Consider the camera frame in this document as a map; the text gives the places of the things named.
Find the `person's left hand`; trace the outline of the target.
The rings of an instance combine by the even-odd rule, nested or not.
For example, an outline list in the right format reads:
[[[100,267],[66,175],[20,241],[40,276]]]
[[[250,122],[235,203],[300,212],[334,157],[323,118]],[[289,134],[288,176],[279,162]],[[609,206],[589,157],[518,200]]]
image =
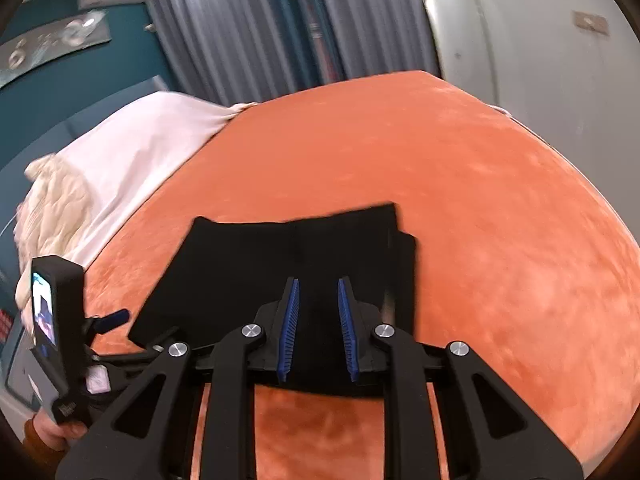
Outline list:
[[[62,451],[66,446],[72,445],[75,441],[82,438],[88,428],[82,422],[66,422],[58,425],[49,415],[39,410],[32,419],[35,433],[40,440],[55,451]]]

